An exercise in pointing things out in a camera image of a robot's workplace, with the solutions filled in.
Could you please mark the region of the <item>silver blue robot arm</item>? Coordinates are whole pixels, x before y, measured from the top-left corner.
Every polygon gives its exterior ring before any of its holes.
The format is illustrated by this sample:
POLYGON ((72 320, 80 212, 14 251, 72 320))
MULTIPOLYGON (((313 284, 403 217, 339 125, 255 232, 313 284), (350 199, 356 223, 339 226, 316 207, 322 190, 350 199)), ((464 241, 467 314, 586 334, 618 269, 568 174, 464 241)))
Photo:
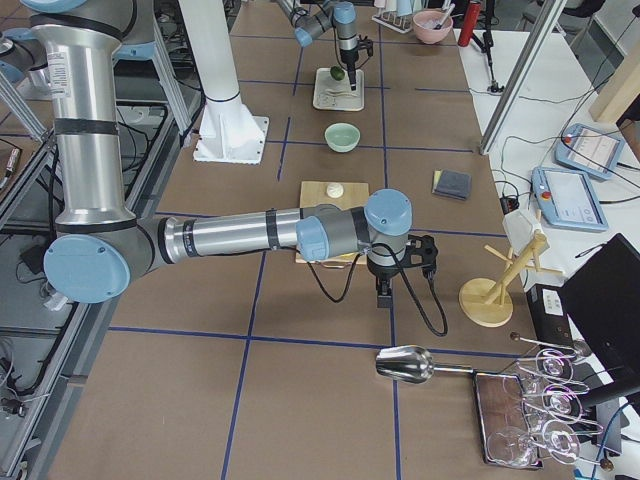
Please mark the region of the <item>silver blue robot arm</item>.
POLYGON ((357 33, 354 5, 349 1, 321 1, 319 12, 311 15, 295 1, 277 0, 276 4, 294 28, 295 38, 301 47, 311 45, 328 31, 334 34, 338 64, 346 72, 351 90, 356 91, 360 52, 366 52, 366 63, 373 56, 373 41, 357 33))
POLYGON ((102 303, 136 279, 188 258, 292 250, 309 262, 365 257, 380 306, 391 279, 436 271, 430 236, 411 233, 412 206, 382 189, 363 206, 333 205, 202 219, 141 220, 125 203, 113 60, 154 24, 141 1, 32 1, 31 29, 47 53, 65 207, 44 256, 49 283, 79 303, 102 303))

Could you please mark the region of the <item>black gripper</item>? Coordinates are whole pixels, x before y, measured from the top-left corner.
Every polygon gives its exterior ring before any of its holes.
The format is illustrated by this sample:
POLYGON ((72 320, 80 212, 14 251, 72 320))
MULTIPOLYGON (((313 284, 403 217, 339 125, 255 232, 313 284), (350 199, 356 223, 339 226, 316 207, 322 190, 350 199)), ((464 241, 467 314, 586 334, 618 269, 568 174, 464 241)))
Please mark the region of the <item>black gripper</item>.
POLYGON ((357 89, 357 65, 359 52, 364 50, 367 58, 373 56, 374 42, 367 36, 357 35, 350 38, 339 38, 340 59, 346 66, 351 91, 357 89))
POLYGON ((376 279, 378 308, 393 306, 391 279, 405 269, 420 268, 432 283, 437 271, 438 249, 430 235, 408 234, 394 240, 377 240, 367 253, 367 267, 376 279))

